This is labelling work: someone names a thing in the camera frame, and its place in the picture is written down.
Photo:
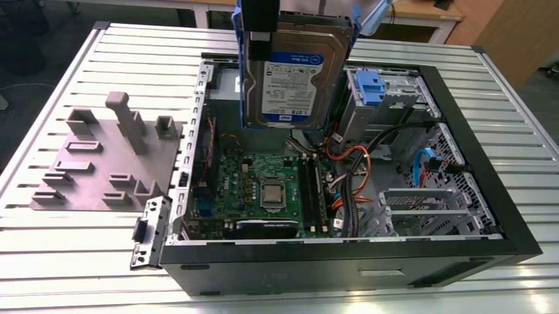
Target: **slotted metal surface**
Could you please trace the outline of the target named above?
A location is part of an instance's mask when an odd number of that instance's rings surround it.
[[[206,51],[237,53],[234,33],[114,24],[90,34],[0,177],[0,309],[57,313],[67,308],[85,313],[559,311],[557,147],[492,62],[469,47],[360,41],[352,59],[440,68],[542,245],[545,254],[520,266],[494,268],[445,288],[191,298],[165,271],[129,271],[138,214],[33,211],[30,197],[65,143],[65,119],[73,108],[87,107],[98,118],[114,118],[105,109],[105,97],[110,91],[123,91],[145,120],[173,115],[189,125]]]

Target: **hard drive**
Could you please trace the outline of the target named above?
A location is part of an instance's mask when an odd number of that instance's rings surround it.
[[[254,61],[249,53],[243,56],[246,127],[323,127],[353,33],[350,18],[281,14],[273,57]]]

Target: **metal bracket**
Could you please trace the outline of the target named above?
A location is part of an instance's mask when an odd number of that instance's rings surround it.
[[[197,152],[197,142],[199,138],[199,131],[202,125],[202,109],[206,105],[207,97],[207,84],[214,76],[214,65],[202,62],[199,68],[199,76],[197,79],[197,87],[194,88],[194,104],[193,112],[190,114],[189,126],[185,125],[185,144],[182,144],[182,153],[177,156],[181,160],[179,164],[179,181],[175,182],[177,188],[174,193],[174,205],[171,211],[171,218],[169,219],[170,228],[166,230],[167,234],[167,245],[174,244],[174,240],[178,238],[183,226],[183,215],[187,210],[189,195],[191,192],[191,180],[193,180],[193,168],[194,158]]]
[[[161,253],[166,244],[166,229],[171,212],[171,198],[161,196],[146,203],[143,216],[134,228],[131,270],[161,270]]]

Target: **sticker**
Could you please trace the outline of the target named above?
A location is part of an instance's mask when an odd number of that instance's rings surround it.
[[[265,62],[262,113],[271,120],[303,121],[313,112],[317,87],[313,77],[322,71],[325,57],[319,54],[274,52]]]
[[[460,16],[452,16],[452,15],[441,15],[441,19],[442,19],[442,20],[456,20],[456,21],[461,21],[461,17],[460,17]]]
[[[337,229],[344,228],[344,220],[342,219],[334,219],[334,228],[337,228]]]
[[[242,92],[242,78],[239,75],[235,78],[235,92],[237,93]]]
[[[344,140],[344,137],[342,137],[342,135],[341,134],[338,134],[338,133],[333,133],[333,138],[341,143],[342,142],[342,140]]]

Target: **blue latch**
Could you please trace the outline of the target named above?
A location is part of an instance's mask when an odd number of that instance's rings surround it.
[[[357,71],[360,92],[364,94],[366,106],[378,106],[386,96],[386,83],[377,71]]]

